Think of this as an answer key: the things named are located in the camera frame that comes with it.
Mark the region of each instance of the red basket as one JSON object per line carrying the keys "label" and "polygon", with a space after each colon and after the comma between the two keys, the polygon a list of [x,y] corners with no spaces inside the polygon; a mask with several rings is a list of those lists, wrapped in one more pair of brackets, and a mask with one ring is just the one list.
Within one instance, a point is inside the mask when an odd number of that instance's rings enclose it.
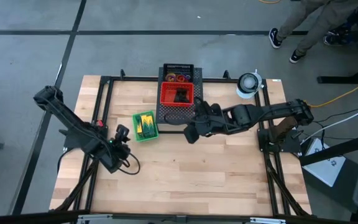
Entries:
{"label": "red basket", "polygon": [[[189,103],[174,103],[177,89],[187,90],[186,98]],[[162,82],[160,103],[164,106],[191,107],[193,105],[194,86],[192,83]]]}

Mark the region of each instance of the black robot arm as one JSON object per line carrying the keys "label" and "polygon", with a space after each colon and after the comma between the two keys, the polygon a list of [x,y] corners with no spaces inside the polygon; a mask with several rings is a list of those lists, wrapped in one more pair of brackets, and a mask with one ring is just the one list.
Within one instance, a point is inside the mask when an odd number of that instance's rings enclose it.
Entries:
{"label": "black robot arm", "polygon": [[195,104],[195,116],[185,128],[187,141],[192,144],[199,136],[236,134],[247,131],[259,121],[286,118],[283,124],[272,127],[270,138],[274,142],[294,126],[308,125],[313,121],[308,105],[302,100],[270,106],[236,105],[223,110],[216,103],[210,106],[200,99],[196,99]]}
{"label": "black robot arm", "polygon": [[108,141],[97,126],[83,122],[63,103],[63,93],[58,88],[46,86],[34,96],[34,100],[40,108],[55,115],[68,128],[66,133],[76,141],[76,145],[85,154],[100,160],[110,173],[117,171],[128,158],[131,150],[124,143],[129,140],[129,130],[123,125],[117,127],[115,138]]}

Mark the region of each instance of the black table leg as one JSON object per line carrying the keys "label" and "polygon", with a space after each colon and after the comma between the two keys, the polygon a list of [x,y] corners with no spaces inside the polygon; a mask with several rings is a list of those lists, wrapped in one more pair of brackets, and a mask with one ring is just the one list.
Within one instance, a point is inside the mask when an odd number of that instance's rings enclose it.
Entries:
{"label": "black table leg", "polygon": [[358,222],[358,208],[355,213],[352,213],[351,222]]}
{"label": "black table leg", "polygon": [[358,84],[358,72],[350,77],[320,76],[317,77],[317,82],[323,84]]}

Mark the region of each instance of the green box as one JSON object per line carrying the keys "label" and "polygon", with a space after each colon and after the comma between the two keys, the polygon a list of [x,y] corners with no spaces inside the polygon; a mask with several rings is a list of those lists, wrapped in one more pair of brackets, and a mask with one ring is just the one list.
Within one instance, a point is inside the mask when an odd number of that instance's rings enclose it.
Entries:
{"label": "green box", "polygon": [[[149,116],[153,117],[154,131],[155,131],[155,133],[156,133],[156,135],[155,135],[154,137],[146,138],[146,137],[139,136],[139,135],[136,133],[137,121],[136,121],[136,118],[135,118],[135,117],[136,117],[136,116],[142,116],[142,115],[149,115]],[[143,112],[143,113],[133,114],[133,115],[132,115],[132,121],[133,121],[133,123],[134,123],[135,140],[136,140],[137,142],[148,141],[148,140],[151,140],[151,139],[156,139],[156,138],[158,138],[158,129],[157,129],[157,124],[155,123],[153,111],[146,111],[146,112]]]}

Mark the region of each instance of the wooden tabletop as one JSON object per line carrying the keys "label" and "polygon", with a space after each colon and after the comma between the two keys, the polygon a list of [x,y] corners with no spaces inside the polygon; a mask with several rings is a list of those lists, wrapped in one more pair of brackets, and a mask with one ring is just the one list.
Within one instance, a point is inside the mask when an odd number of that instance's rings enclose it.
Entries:
{"label": "wooden tabletop", "polygon": [[[75,113],[84,121],[91,121],[99,80],[100,76],[83,77]],[[280,80],[267,80],[267,86],[271,104],[285,101]],[[107,89],[105,86],[101,105],[104,105]],[[203,89],[204,99],[210,104],[219,103],[222,108],[255,103],[239,98],[235,83],[204,83]],[[136,142],[132,115],[155,111],[156,101],[157,82],[114,82],[107,122],[109,136],[114,136],[117,124],[130,129],[132,140],[128,145],[140,160],[141,170],[137,175],[110,174],[99,165],[92,212],[272,215],[257,125],[230,136],[200,137],[195,144],[188,144],[182,134],[160,134],[158,139]],[[81,150],[75,150],[62,159],[50,208],[58,207],[77,184],[83,155]],[[310,213],[298,159],[287,153],[280,155],[286,186]],[[129,162],[132,164],[129,171],[136,171],[135,161],[131,158]],[[85,206],[87,191],[88,185],[81,208]],[[278,208],[282,212],[279,192],[276,186]]]}

